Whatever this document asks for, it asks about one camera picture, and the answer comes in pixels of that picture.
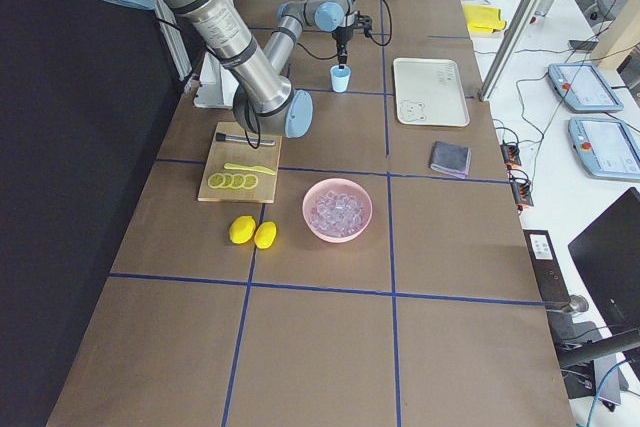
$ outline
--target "lemon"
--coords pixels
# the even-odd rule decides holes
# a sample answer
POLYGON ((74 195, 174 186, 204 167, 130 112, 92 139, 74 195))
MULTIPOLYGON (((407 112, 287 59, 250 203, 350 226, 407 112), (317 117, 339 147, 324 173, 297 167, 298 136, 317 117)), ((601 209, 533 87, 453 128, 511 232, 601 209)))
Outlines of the lemon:
POLYGON ((242 215, 233 221, 229 227, 229 239, 234 244, 248 242, 256 230, 256 221, 250 215, 242 215))
POLYGON ((224 175, 220 172, 216 172, 207 180, 207 185, 210 189, 219 189, 224 185, 224 175))
POLYGON ((233 183, 233 174, 227 174, 226 172, 224 174, 224 184, 222 184, 220 186, 221 189, 228 189, 229 187, 231 187, 231 184, 233 183))
POLYGON ((256 231, 256 236, 253 238, 256 243, 256 247, 259 249, 268 249, 273 244, 273 241, 276 239, 276 233, 278 229, 276 228, 275 222, 264 222, 258 227, 256 231))
POLYGON ((232 189, 241 189, 242 186, 244 185, 244 175, 242 174, 232 174, 233 175, 233 179, 231 180, 231 185, 229 187, 231 187, 232 189))
POLYGON ((258 176, 256 174, 246 174, 244 176, 243 189, 252 190, 258 185, 258 176))

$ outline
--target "bowl of ice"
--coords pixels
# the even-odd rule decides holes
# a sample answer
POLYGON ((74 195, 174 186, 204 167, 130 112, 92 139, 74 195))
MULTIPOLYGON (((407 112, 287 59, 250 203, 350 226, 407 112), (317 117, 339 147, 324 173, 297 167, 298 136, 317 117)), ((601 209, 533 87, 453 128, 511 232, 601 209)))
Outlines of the bowl of ice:
POLYGON ((305 194, 302 215, 316 236, 327 242, 348 242, 371 221, 373 206, 367 191, 347 179, 325 179, 305 194))

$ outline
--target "yellow cloth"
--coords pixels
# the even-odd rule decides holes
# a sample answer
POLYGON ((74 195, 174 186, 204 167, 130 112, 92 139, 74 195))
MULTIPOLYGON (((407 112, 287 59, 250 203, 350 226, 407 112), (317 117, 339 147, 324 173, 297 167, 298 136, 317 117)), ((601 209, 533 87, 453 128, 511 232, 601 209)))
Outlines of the yellow cloth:
POLYGON ((462 10, 471 33, 491 34, 507 26, 507 23, 500 19, 500 9, 495 7, 466 4, 462 6, 462 10))

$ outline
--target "white cup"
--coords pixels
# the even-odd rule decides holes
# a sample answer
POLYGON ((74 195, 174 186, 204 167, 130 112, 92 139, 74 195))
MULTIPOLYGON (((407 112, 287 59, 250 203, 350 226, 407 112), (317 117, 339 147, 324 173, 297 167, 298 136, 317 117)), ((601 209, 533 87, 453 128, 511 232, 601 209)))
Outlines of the white cup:
POLYGON ((344 92, 349 85, 351 69, 348 65, 334 65, 329 71, 331 73, 331 87, 334 92, 344 92))

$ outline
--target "white tray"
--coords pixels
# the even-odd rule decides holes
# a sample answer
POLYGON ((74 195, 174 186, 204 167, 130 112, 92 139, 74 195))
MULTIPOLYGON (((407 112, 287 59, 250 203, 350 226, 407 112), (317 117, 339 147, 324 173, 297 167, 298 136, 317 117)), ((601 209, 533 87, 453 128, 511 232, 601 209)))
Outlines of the white tray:
POLYGON ((403 124, 464 127, 469 112, 453 60, 393 61, 396 114, 403 124))

